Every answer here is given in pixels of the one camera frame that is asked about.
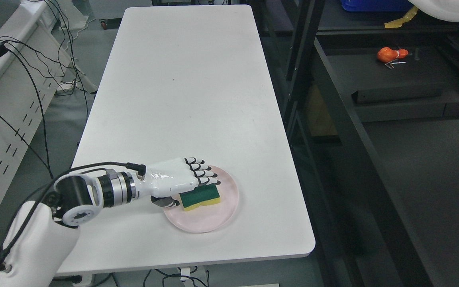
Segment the orange toy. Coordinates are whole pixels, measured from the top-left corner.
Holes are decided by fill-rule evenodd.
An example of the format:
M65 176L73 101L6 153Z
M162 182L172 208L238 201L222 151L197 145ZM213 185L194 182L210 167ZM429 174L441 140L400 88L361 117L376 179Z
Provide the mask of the orange toy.
M377 58L381 62L389 63L394 59L403 59L406 55L408 55L408 51L405 49L393 50L389 47L383 47L377 53Z

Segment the black shelf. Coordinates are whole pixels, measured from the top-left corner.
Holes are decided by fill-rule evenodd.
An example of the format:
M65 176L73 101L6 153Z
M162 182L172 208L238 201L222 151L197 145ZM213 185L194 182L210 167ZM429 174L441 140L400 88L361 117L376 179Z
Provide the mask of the black shelf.
M435 48L444 35L338 34L315 41L313 78L346 153L346 163L330 158L333 172L346 197L373 215L406 286L459 286L459 72ZM409 56L387 69L375 59L387 43L418 47L420 59ZM440 95L372 104L352 98L357 90L405 92L427 83L440 86Z
M340 0L326 0L324 12L320 19L318 34L337 33L338 31L354 31L355 33L373 33L385 31L384 23L402 18L405 12L349 12L341 7ZM433 18L422 11L401 29L389 29L404 33L405 30L438 30L454 31L459 24L445 22Z

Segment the robotic hand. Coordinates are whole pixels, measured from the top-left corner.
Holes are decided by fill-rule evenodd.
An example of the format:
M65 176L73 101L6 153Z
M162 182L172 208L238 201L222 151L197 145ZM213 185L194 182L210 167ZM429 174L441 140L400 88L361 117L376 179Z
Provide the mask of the robotic hand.
M203 160L192 157L147 167L130 163L124 166L137 171L107 169L105 175L98 177L88 176L90 171L66 174L56 180L55 191L42 202L24 203L3 243L11 250L0 264L0 287L48 286L75 247L80 234L77 227L104 207L145 196L151 196L151 201L161 207L171 207L179 204L172 195L201 185L220 184L217 174ZM19 234L23 224L25 228Z

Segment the yellow sponge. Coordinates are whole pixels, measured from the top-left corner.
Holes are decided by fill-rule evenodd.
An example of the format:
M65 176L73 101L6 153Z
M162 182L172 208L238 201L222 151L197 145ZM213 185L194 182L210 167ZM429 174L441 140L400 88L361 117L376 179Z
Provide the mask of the yellow sponge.
M200 205L212 205L221 202L221 197L215 184L196 187L192 191L180 194L184 211L193 210Z

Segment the gray floor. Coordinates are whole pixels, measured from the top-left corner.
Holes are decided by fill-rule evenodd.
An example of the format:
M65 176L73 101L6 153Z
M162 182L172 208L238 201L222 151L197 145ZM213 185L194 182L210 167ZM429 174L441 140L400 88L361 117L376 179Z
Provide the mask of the gray floor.
M90 13L89 2L75 2L84 14ZM95 83L102 78L117 29L104 31L97 20L79 33L74 41L75 58L79 66ZM62 34L54 30L53 34L61 41ZM91 107L93 96L88 95L88 106ZM80 140L86 120L86 104L84 95L76 91L71 96L55 96L46 113L47 140L51 156L51 167L57 174L71 165L77 142ZM38 129L31 146L44 154L42 129ZM8 196L15 200L24 198L30 187L38 187L49 181L46 169L35 156L28 152L18 169L14 181L8 191ZM209 265L210 284L215 287L239 287L246 285L264 285L279 283L282 287L312 287L323 286L318 263L314 256L307 258L259 261L253 263L232 263L224 265ZM166 273L174 273L173 269L165 269ZM122 287L142 286L147 271L120 272L116 277ZM95 282L104 279L107 274L95 276ZM55 281L52 287L71 286L69 282ZM115 283L110 279L102 287L112 287ZM162 275L153 271L146 286L162 286ZM166 280L166 286L182 286L177 279Z

